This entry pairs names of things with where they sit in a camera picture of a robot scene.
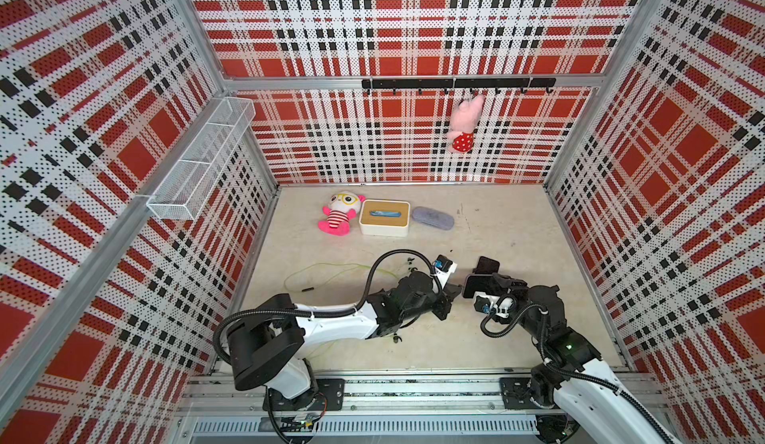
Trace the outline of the black smartphone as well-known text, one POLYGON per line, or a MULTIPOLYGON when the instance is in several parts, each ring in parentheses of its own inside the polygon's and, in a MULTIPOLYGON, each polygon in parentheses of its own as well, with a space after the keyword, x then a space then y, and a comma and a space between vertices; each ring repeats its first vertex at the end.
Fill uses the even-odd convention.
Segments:
POLYGON ((477 265, 473 272, 476 275, 492 275, 498 273, 500 269, 500 262, 481 256, 478 259, 477 265))
POLYGON ((493 289, 494 280, 492 274, 470 274, 465 279, 462 296, 466 300, 471 300, 476 293, 494 295, 493 289))

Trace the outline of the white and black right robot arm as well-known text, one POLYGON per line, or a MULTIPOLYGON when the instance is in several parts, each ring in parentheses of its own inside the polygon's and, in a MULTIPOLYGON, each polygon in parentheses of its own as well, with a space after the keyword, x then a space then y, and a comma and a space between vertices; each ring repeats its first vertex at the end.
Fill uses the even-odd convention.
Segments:
POLYGON ((480 330, 504 338, 522 328, 541 363, 531 371, 530 399, 556 407, 597 443, 677 443, 676 438, 622 384, 597 348, 569 326, 557 286, 530 287, 492 274, 472 296, 484 315, 480 330))

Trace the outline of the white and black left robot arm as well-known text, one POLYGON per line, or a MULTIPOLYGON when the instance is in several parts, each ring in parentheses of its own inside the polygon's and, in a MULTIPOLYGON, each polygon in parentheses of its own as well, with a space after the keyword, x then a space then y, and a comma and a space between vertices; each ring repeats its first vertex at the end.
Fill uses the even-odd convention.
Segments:
POLYGON ((449 281, 457 265, 444 255, 422 271, 410 271, 390 290, 372 290, 377 270, 370 268, 356 304, 304 306, 278 294, 224 318, 213 334, 213 348, 230 365, 236 390, 264 388, 267 411, 339 410, 343 380, 316 378, 303 348, 396 336, 424 314, 446 320, 461 293, 449 281))

